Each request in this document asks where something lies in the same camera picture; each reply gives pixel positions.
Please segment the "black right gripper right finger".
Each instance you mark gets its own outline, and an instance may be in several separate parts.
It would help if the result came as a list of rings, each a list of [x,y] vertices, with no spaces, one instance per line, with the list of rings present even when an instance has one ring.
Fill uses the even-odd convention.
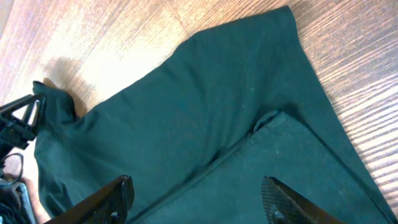
[[[265,176],[262,204],[268,224],[342,224],[275,177]]]

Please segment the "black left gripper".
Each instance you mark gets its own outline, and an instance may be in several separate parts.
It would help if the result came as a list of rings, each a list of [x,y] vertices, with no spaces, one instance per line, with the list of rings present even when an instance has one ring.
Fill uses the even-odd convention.
[[[46,97],[26,95],[1,106],[1,159],[17,147],[25,149],[38,133]]]

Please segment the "black t-shirt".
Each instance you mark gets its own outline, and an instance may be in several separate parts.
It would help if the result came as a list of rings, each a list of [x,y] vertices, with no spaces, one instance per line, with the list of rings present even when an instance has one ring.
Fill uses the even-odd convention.
[[[265,176],[345,223],[397,221],[287,6],[196,33],[81,118],[68,93],[34,91],[47,97],[35,159],[51,217],[126,174],[128,223],[264,223]]]

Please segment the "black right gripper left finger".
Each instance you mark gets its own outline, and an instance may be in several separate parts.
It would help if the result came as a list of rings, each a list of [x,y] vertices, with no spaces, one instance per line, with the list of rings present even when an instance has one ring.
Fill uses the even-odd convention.
[[[121,175],[45,224],[124,224],[133,201],[132,177]]]

